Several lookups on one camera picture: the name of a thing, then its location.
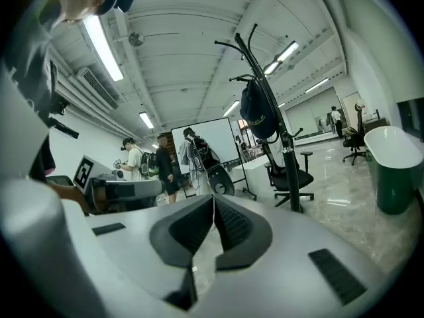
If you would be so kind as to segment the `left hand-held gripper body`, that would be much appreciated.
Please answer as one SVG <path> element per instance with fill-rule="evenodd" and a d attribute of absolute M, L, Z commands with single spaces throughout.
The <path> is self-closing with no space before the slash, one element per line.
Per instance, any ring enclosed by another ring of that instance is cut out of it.
<path fill-rule="evenodd" d="M 90 211 L 106 214 L 156 206 L 156 197 L 164 191 L 161 181 L 129 181 L 120 173 L 82 156 L 73 183 L 83 193 Z"/>

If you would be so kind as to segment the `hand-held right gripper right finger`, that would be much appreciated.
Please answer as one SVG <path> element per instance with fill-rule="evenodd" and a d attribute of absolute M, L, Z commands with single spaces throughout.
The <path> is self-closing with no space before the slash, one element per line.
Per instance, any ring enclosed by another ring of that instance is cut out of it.
<path fill-rule="evenodd" d="M 214 223 L 223 248 L 223 253 L 215 261 L 217 271 L 251 267 L 272 243 L 269 222 L 227 196 L 215 196 Z"/>

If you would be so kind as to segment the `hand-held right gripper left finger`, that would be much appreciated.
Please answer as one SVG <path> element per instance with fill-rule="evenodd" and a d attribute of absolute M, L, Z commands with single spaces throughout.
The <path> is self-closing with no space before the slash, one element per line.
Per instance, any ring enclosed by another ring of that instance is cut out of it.
<path fill-rule="evenodd" d="M 214 197 L 195 196 L 178 202 L 176 211 L 157 221 L 150 230 L 150 243 L 163 263 L 190 268 L 212 224 Z"/>

